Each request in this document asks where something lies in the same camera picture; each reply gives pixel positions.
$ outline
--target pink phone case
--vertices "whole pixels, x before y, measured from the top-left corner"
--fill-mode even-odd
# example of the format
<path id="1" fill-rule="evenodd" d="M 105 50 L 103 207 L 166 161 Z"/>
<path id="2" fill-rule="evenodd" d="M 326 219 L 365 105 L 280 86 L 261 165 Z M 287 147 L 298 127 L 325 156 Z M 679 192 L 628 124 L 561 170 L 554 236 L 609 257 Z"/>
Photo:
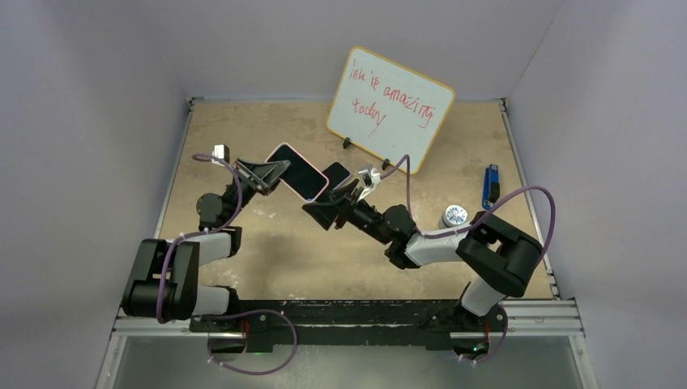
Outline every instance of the pink phone case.
<path id="1" fill-rule="evenodd" d="M 288 144 L 288 143 L 286 143 L 286 142 L 280 143 L 277 147 L 275 147 L 275 149 L 272 150 L 272 152 L 270 153 L 270 155 L 267 156 L 267 158 L 265 159 L 265 162 L 269 161 L 270 158 L 275 154 L 275 152 L 276 152 L 277 150 L 279 150 L 279 148 L 282 147 L 282 146 L 284 146 L 284 145 L 286 145 L 288 148 L 292 149 L 293 152 L 295 152 L 296 154 L 298 154 L 298 156 L 300 156 L 301 158 L 303 158 L 303 160 L 304 160 L 305 162 L 307 162 L 308 165 L 312 166 L 313 169 L 315 169 L 315 171 L 317 171 L 318 173 L 320 173 L 320 175 L 322 175 L 322 176 L 324 177 L 325 183 L 324 183 L 324 186 L 322 187 L 322 190 L 320 190 L 320 191 L 315 195 L 314 199 L 312 199 L 312 200 L 303 199 L 303 196 L 301 196 L 300 194 L 298 194 L 298 192 L 296 192 L 289 184 L 287 184 L 286 181 L 282 180 L 281 178 L 279 179 L 281 182 L 284 183 L 284 185 L 288 186 L 288 188 L 289 188 L 291 191 L 293 191 L 293 193 L 295 193 L 296 196 L 300 197 L 301 200 L 305 201 L 306 203 L 312 203 L 312 202 L 315 201 L 315 199 L 318 198 L 318 197 L 322 194 L 322 192 L 324 192 L 324 190 L 329 186 L 329 178 L 328 178 L 327 176 L 325 176 L 324 173 L 322 173 L 322 172 L 320 171 L 320 169 L 316 168 L 315 165 L 311 164 L 309 160 L 307 160 L 302 154 L 300 154 L 300 153 L 298 152 L 298 150 L 296 150 L 295 148 L 293 148 L 293 146 L 291 146 L 290 144 Z"/>

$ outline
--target tabletop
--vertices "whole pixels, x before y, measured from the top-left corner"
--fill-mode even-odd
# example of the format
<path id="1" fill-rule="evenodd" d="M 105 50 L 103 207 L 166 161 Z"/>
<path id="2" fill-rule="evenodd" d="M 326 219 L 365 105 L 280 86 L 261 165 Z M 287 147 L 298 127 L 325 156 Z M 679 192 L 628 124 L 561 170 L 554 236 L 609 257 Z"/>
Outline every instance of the tabletop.
<path id="1" fill-rule="evenodd" d="M 198 197 L 222 194 L 232 181 L 226 169 L 191 159 L 230 148 L 231 161 L 262 162 L 282 142 L 290 143 L 319 169 L 338 161 L 352 172 L 382 162 L 326 127 L 326 102 L 197 102 L 194 106 L 176 177 L 164 211 L 160 237 L 195 231 Z M 438 228 L 443 211 L 458 204 L 471 220 L 481 211 L 484 169 L 499 166 L 501 194 L 519 188 L 513 150 L 496 102 L 455 103 L 411 177 L 412 214 L 421 230 Z M 397 171 L 366 199 L 383 212 L 405 204 L 405 176 Z M 435 263 L 400 270 L 384 256 L 385 246 L 346 224 L 325 231 L 301 210 L 303 200 L 284 185 L 267 197 L 256 195 L 233 222 L 243 228 L 241 249 L 229 259 L 201 267 L 200 284 L 233 286 L 249 299 L 422 299 L 458 298 L 476 275 L 465 263 Z M 536 236 L 524 196 L 496 214 Z M 552 298 L 540 264 L 525 293 Z"/>

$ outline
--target white wall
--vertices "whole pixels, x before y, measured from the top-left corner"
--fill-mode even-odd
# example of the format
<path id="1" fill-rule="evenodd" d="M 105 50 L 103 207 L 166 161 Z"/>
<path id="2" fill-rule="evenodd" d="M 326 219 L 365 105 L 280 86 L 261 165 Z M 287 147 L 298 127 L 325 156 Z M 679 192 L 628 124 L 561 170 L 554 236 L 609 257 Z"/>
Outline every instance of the white wall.
<path id="1" fill-rule="evenodd" d="M 139 0 L 185 92 L 331 98 L 355 45 L 509 96 L 562 0 Z"/>
<path id="2" fill-rule="evenodd" d="M 184 95 L 130 1 L 0 2 L 0 383 L 96 383 Z"/>
<path id="3" fill-rule="evenodd" d="M 567 0 L 512 96 L 604 388 L 685 387 L 687 2 Z M 543 220 L 548 206 L 536 200 Z"/>

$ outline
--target smartphone screen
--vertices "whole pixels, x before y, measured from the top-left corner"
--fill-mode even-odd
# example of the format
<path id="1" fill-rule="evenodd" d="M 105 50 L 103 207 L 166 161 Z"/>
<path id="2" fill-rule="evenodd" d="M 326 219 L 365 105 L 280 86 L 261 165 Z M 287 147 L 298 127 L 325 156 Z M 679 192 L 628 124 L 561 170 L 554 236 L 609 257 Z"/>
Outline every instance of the smartphone screen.
<path id="1" fill-rule="evenodd" d="M 275 160 L 291 162 L 279 179 L 306 203 L 314 201 L 329 186 L 329 179 L 288 143 L 280 144 L 267 157 L 267 162 Z"/>
<path id="2" fill-rule="evenodd" d="M 338 189 L 351 177 L 351 172 L 344 168 L 339 162 L 329 165 L 328 168 L 322 171 L 324 175 L 329 178 L 329 186 L 326 190 Z"/>

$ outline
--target whiteboard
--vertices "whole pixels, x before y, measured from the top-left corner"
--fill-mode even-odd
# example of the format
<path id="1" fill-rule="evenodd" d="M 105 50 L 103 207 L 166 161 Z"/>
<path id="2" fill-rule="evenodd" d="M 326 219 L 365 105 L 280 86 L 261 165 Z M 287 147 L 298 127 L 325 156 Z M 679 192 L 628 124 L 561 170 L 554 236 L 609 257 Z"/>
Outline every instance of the whiteboard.
<path id="1" fill-rule="evenodd" d="M 454 100 L 451 87 L 354 47 L 326 126 L 392 164 L 408 154 L 411 174 L 415 174 Z"/>

